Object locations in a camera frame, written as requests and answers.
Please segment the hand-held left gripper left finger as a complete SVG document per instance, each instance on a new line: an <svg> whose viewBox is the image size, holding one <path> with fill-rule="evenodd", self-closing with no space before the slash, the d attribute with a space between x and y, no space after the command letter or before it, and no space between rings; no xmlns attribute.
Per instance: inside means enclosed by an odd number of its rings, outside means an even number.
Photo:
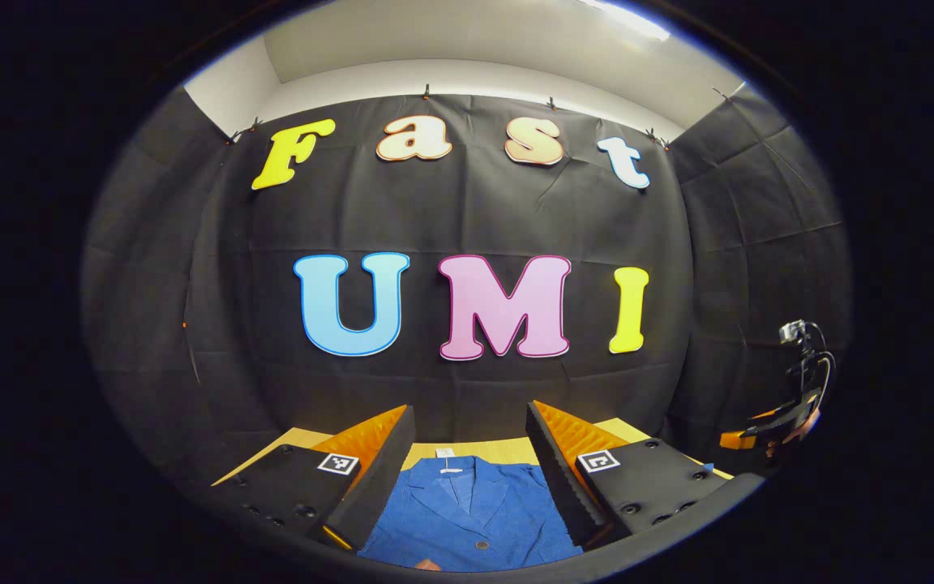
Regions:
<svg viewBox="0 0 934 584"><path fill-rule="evenodd" d="M415 436L408 404L315 446L299 446L286 432L212 486L238 520L271 539L356 553L377 525Z"/></svg>

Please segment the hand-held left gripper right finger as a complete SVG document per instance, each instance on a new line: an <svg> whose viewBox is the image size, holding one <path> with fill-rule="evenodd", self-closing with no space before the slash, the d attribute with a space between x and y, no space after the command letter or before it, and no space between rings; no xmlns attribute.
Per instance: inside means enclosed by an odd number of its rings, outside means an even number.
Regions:
<svg viewBox="0 0 934 584"><path fill-rule="evenodd" d="M759 491L759 474L720 476L657 437L627 441L548 404L525 430L574 544L661 550L689 539Z"/></svg>

